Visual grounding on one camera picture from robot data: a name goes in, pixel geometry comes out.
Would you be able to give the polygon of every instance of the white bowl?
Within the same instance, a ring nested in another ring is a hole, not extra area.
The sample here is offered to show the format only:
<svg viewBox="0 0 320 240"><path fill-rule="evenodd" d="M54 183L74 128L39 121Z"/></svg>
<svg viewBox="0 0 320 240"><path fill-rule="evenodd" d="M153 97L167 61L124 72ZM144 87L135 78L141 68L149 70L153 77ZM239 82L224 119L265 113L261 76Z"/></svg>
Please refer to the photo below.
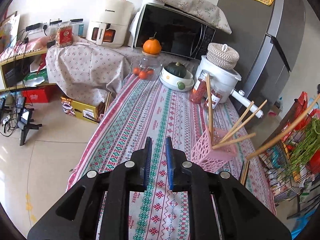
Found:
<svg viewBox="0 0 320 240"><path fill-rule="evenodd" d="M160 79L161 83L162 83L164 86L166 86L167 88L170 88L170 89L172 89L172 90L174 90L174 91L178 91L178 92L187 92L187 91L189 91L190 89L192 89L192 87L193 87L193 85L192 85L192 86L190 86L190 87L185 87L184 89L181 90L181 89L178 88L177 85L171 85L170 83L166 82L166 81L163 79L161 73L160 73L160 75L159 75L159 79Z"/></svg>
<svg viewBox="0 0 320 240"><path fill-rule="evenodd" d="M172 86L177 86L179 82L182 82L186 88L193 86L195 84L193 80L193 75L188 70L185 78L180 78L175 75L172 75L168 71L166 71L164 68L162 68L161 70L161 75L162 75L162 78Z"/></svg>

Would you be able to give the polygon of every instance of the metal bolt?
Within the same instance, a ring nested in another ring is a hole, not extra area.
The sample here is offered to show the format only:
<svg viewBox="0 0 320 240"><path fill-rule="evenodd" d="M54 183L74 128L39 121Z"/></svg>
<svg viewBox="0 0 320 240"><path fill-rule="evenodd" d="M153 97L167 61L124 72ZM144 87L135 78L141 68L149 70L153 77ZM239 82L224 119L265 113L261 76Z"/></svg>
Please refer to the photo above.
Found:
<svg viewBox="0 0 320 240"><path fill-rule="evenodd" d="M87 173L87 177L88 178L94 178L95 176L97 176L97 172L96 171L89 171Z"/></svg>
<svg viewBox="0 0 320 240"><path fill-rule="evenodd" d="M134 162L133 161L127 161L124 166L126 166L127 168L132 168L134 166Z"/></svg>
<svg viewBox="0 0 320 240"><path fill-rule="evenodd" d="M221 178L223 179L229 179L230 178L230 173L227 171L223 171L220 173Z"/></svg>
<svg viewBox="0 0 320 240"><path fill-rule="evenodd" d="M190 168L192 166L192 163L191 162L183 162L182 166L185 168Z"/></svg>

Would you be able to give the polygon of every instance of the pink plastic holder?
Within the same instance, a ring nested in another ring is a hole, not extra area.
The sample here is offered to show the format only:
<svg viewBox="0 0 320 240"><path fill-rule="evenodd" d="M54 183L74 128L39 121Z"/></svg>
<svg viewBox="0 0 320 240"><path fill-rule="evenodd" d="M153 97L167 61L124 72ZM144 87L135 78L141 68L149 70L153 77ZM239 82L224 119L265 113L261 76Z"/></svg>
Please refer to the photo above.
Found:
<svg viewBox="0 0 320 240"><path fill-rule="evenodd" d="M217 144L227 134L227 131L214 129L213 141ZM205 171L216 172L233 157L237 156L235 144L212 150L209 129L206 127L196 145L191 150L191 161L201 166Z"/></svg>

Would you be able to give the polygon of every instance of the refrigerator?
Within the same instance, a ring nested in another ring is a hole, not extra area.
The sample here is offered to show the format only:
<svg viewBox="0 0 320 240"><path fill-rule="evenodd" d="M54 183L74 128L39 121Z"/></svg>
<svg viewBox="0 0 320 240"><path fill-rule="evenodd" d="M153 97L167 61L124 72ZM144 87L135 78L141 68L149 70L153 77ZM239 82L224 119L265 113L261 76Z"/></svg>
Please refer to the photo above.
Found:
<svg viewBox="0 0 320 240"><path fill-rule="evenodd" d="M242 80L236 90L262 108L264 116L278 99L295 65L304 33L303 0L275 0L270 6L255 0L219 0L232 33L217 30L213 42L227 44L240 55L235 70ZM230 97L239 115L245 107ZM247 128L257 124L255 118Z"/></svg>

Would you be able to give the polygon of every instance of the blue gripper pad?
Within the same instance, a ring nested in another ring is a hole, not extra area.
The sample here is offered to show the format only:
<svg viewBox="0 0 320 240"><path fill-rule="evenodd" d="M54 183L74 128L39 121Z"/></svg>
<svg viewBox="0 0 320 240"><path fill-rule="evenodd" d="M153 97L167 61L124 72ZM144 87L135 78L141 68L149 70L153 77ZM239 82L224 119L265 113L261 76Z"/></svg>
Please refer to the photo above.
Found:
<svg viewBox="0 0 320 240"><path fill-rule="evenodd" d="M173 160L173 147L171 137L167 137L165 139L165 156L167 158L167 169L168 169L168 182L169 182L169 189L173 190L173 175L174 175L174 168L175 163Z"/></svg>
<svg viewBox="0 0 320 240"><path fill-rule="evenodd" d="M150 175L150 165L151 165L151 154L152 154L152 139L147 137L145 148L147 148L147 156L146 156L146 163L144 169L144 179L143 179L143 187L147 189L149 183L149 175Z"/></svg>

